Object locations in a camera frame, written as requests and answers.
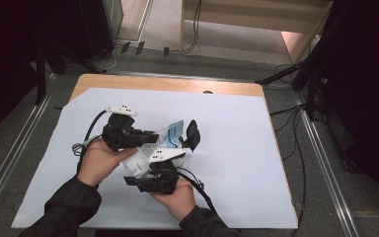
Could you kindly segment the person's left hand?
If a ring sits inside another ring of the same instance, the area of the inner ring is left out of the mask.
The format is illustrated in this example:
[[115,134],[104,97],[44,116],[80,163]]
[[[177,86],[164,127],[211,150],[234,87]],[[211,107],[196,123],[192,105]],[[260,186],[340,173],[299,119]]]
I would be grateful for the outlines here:
[[87,148],[77,178],[83,184],[99,185],[123,160],[137,152],[136,148],[112,151],[101,139],[96,139]]

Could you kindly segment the person's right hand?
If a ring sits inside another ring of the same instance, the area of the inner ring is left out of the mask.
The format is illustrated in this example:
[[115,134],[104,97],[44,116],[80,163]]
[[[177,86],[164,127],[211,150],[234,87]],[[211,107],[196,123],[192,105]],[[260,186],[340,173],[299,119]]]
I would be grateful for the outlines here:
[[163,204],[178,221],[182,221],[195,207],[192,185],[182,178],[178,179],[176,188],[172,194],[152,193],[151,197]]

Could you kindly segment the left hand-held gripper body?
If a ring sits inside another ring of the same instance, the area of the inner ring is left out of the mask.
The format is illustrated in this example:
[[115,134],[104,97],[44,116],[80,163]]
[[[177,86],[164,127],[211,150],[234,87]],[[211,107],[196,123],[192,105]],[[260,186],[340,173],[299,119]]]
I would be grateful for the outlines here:
[[134,117],[137,112],[129,105],[108,107],[111,113],[108,123],[103,127],[102,138],[112,151],[124,148],[141,147],[145,143],[142,130],[134,129]]

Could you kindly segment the grey cabinet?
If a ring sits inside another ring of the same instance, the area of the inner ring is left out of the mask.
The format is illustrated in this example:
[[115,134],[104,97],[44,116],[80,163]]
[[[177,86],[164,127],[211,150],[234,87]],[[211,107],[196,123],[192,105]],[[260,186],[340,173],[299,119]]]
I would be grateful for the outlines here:
[[102,0],[112,41],[117,39],[123,19],[121,0]]

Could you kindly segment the white paper sheet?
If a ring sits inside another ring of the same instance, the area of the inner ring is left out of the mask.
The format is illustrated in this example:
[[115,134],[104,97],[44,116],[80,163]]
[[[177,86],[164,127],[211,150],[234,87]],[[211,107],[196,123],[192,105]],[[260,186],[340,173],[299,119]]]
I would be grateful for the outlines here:
[[293,229],[297,215],[263,97],[91,88],[68,103],[49,141],[13,227],[31,226],[54,192],[76,172],[71,147],[102,131],[109,106],[129,105],[135,127],[158,130],[195,120],[201,140],[185,168],[204,184],[232,228]]

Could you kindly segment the metal floor rail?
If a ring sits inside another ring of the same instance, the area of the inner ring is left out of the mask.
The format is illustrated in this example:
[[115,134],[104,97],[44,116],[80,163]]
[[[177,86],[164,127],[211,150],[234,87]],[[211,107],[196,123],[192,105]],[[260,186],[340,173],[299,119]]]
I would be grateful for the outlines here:
[[45,80],[47,92],[36,105],[29,93],[0,124],[0,195],[30,140],[52,96],[59,75],[51,73]]
[[341,191],[337,177],[332,169],[327,152],[320,139],[320,135],[313,121],[310,121],[306,112],[301,113],[305,129],[312,144],[315,156],[322,171],[329,195],[341,224],[345,237],[360,237],[351,211]]

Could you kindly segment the clear blue refill pouch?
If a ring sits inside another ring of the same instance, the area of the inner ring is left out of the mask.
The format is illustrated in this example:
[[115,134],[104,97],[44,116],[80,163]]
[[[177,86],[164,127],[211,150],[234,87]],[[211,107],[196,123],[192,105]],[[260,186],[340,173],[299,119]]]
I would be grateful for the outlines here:
[[156,134],[158,134],[157,141],[138,147],[136,154],[122,161],[124,169],[137,179],[147,177],[149,172],[148,159],[157,148],[183,148],[180,142],[183,135],[183,127],[184,122],[179,120],[171,123],[168,127],[156,131]]

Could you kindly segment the black tripod stand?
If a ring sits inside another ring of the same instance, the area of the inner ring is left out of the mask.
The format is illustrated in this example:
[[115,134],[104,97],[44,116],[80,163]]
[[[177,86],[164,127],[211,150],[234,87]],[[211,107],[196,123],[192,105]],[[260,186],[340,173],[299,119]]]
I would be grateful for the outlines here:
[[106,69],[98,69],[84,58],[80,57],[74,51],[62,46],[60,43],[52,40],[40,39],[36,46],[36,78],[37,78],[37,98],[36,105],[44,100],[47,95],[45,65],[48,64],[50,69],[56,73],[63,75],[67,67],[62,59],[62,56],[71,58],[82,67],[88,69],[93,73],[106,73]]
[[293,64],[290,67],[267,77],[266,79],[256,80],[255,83],[260,85],[268,85],[285,76],[291,75],[294,72],[296,72],[297,75],[291,82],[291,88],[294,91],[301,91],[306,85],[308,85],[305,105],[306,115],[311,121],[317,120],[314,116],[314,111],[317,110],[317,106],[315,105],[315,95],[318,82],[322,78],[322,72],[319,67],[319,59],[316,55],[309,55],[302,61]]

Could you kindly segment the dark curtain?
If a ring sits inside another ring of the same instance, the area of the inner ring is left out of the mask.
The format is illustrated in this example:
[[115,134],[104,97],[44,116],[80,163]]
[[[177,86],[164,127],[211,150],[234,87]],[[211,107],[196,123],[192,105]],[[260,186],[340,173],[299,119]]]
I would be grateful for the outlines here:
[[84,59],[114,47],[102,0],[0,0],[0,123],[37,88],[39,40]]
[[335,0],[317,48],[321,90],[350,139],[342,153],[379,184],[379,0]]

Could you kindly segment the light wooden frame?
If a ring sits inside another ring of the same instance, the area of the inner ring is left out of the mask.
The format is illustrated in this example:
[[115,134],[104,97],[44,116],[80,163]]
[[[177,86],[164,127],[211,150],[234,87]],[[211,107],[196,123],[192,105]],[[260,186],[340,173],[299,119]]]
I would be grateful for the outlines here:
[[320,34],[333,0],[201,0],[200,20],[281,31],[288,54],[298,63]]

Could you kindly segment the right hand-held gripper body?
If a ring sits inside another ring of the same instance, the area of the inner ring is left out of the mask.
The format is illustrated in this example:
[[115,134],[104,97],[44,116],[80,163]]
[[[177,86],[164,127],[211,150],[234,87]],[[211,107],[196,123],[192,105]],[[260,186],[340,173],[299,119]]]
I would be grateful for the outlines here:
[[173,160],[186,153],[185,148],[157,148],[152,153],[148,159],[152,178],[146,178],[141,184],[150,187],[147,193],[171,194],[175,190],[179,175]]

